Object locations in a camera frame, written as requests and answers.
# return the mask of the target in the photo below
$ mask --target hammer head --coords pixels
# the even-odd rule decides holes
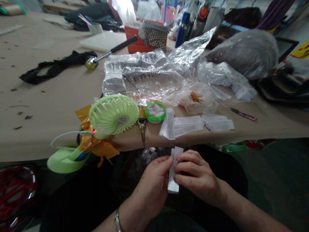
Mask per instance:
[[[87,61],[85,66],[89,69],[89,70],[94,70],[96,68],[96,66],[98,65],[98,62],[95,61],[96,57],[90,57]]]

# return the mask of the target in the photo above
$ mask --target small scissors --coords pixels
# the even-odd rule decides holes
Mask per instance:
[[[256,117],[253,117],[253,116],[251,116],[251,115],[249,115],[249,114],[245,114],[245,113],[243,113],[243,112],[240,112],[239,110],[237,110],[237,109],[234,109],[234,108],[231,108],[230,109],[232,112],[234,112],[234,113],[236,113],[236,114],[238,114],[238,115],[240,115],[240,116],[243,116],[243,117],[245,117],[245,118],[247,118],[247,119],[250,119],[250,120],[252,120],[252,121],[256,121],[258,118],[256,118]]]

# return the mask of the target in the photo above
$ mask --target hand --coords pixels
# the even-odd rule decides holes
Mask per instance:
[[[175,172],[187,172],[192,176],[174,175],[174,181],[193,192],[209,205],[221,208],[225,205],[227,194],[224,181],[217,178],[197,151],[188,150],[177,157],[179,163]]]
[[[153,160],[132,193],[131,197],[143,202],[145,213],[150,220],[160,213],[166,201],[169,169],[172,164],[173,156],[162,156]]]

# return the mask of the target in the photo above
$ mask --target checkered fabric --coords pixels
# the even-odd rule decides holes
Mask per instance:
[[[152,28],[144,28],[144,32],[146,38],[143,42],[146,46],[161,48],[163,52],[166,52],[165,39],[167,37],[167,32]]]

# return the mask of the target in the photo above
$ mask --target charging cable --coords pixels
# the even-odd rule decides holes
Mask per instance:
[[[56,138],[54,138],[51,142],[51,147],[54,148],[54,149],[67,149],[67,150],[75,150],[76,148],[67,148],[67,147],[58,147],[58,146],[55,146],[55,142],[62,138],[63,136],[65,135],[68,135],[68,134],[81,134],[81,135],[85,135],[85,136],[92,136],[93,135],[93,132],[92,131],[71,131],[71,132],[67,132],[67,133],[64,133],[62,135],[59,135],[57,136]]]

